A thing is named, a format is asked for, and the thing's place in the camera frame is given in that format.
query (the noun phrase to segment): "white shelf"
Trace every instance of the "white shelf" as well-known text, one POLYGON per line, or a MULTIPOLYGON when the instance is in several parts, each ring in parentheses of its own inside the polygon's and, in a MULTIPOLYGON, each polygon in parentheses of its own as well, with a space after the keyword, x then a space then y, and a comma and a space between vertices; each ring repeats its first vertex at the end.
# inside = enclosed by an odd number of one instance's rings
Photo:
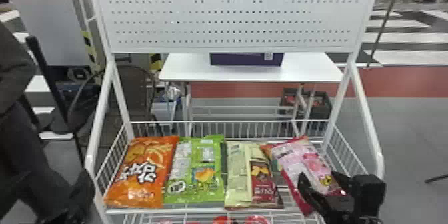
POLYGON ((280 67, 218 66, 208 54, 172 53, 159 76, 164 81, 340 82, 341 70, 325 53, 285 53, 280 67))

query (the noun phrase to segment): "plastic bag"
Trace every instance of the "plastic bag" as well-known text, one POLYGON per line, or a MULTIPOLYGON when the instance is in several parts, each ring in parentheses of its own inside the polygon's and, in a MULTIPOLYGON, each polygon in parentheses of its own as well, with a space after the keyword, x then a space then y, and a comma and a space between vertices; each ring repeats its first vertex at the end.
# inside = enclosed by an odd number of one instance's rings
POLYGON ((255 143, 227 142, 225 207, 283 208, 269 160, 255 143))
POLYGON ((331 176, 331 169, 325 164, 313 144, 309 142, 308 137, 302 136, 275 145, 271 152, 272 157, 278 160, 282 166, 281 174, 304 215, 310 214, 313 209, 297 190, 297 182, 301 172, 306 174, 316 191, 324 195, 341 193, 340 186, 331 176))
POLYGON ((117 207, 161 208, 178 136, 133 139, 105 202, 117 207))
POLYGON ((184 138, 176 148, 164 202, 223 201, 222 135, 184 138))

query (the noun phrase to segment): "metal pole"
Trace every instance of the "metal pole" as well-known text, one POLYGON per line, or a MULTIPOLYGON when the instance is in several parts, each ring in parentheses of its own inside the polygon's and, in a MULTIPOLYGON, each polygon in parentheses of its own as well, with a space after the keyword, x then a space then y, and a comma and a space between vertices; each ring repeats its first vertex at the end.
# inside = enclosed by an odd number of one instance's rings
POLYGON ((384 18, 384 20, 383 20, 383 24, 381 24, 381 28, 380 28, 380 30, 379 30, 379 32, 378 32, 377 39, 375 40, 375 44, 373 44, 372 52, 371 52, 371 54, 370 54, 370 59, 369 59, 369 62, 367 62, 367 66, 366 66, 367 68, 369 68, 369 67, 370 67, 370 64, 372 63, 373 55, 375 54, 375 52, 376 52, 376 50, 377 50, 377 48, 378 48, 379 39, 381 38, 381 36, 382 36, 382 34, 383 34, 383 32, 384 32, 384 28, 386 27, 386 23, 387 23, 387 21, 389 20, 389 16, 390 16, 390 14, 391 14, 392 7, 393 7, 393 5, 395 4, 395 1, 396 1, 396 0, 391 0, 391 2, 389 3, 389 6, 388 6, 388 8, 387 8, 387 12, 386 12, 386 16, 385 16, 385 18, 384 18))
MULTIPOLYGON (((56 82, 53 79, 53 76, 51 75, 51 71, 48 68, 47 61, 45 60, 45 58, 42 54, 42 50, 41 50, 41 47, 39 46, 39 42, 38 42, 37 38, 34 36, 28 36, 25 40, 27 42, 28 47, 33 52, 37 63, 39 64, 39 67, 42 71, 45 81, 48 84, 48 88, 50 88, 50 92, 56 102, 56 106, 59 109, 59 112, 61 112, 61 116, 62 116, 65 124, 70 129, 70 124, 69 124, 69 121, 67 118, 67 107, 65 105, 65 102, 64 102, 61 94, 59 93, 59 90, 56 86, 56 82)), ((73 134, 73 138, 75 139, 76 151, 78 152, 78 157, 81 162, 81 166, 83 166, 84 156, 83 156, 83 153, 81 150, 81 146, 79 144, 78 136, 77 136, 76 132, 74 132, 74 131, 72 131, 72 134, 73 134)))

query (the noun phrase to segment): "green snack bag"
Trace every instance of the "green snack bag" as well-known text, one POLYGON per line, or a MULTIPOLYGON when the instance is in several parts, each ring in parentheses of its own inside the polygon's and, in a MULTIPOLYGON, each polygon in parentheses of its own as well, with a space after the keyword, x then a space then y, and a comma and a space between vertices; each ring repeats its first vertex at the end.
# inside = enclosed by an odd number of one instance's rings
POLYGON ((223 201, 222 135, 184 138, 177 144, 165 188, 165 203, 223 201))

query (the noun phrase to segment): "chair leg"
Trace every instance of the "chair leg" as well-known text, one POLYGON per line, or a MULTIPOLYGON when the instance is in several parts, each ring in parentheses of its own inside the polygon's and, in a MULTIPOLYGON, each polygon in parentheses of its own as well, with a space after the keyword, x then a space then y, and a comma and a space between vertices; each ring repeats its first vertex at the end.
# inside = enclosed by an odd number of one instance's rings
POLYGON ((437 176, 437 177, 433 177, 433 178, 427 179, 427 180, 425 180, 425 183, 428 184, 428 183, 431 183, 431 182, 434 182, 434 181, 440 181, 441 179, 446 179, 446 178, 448 178, 448 174, 440 175, 440 176, 437 176))

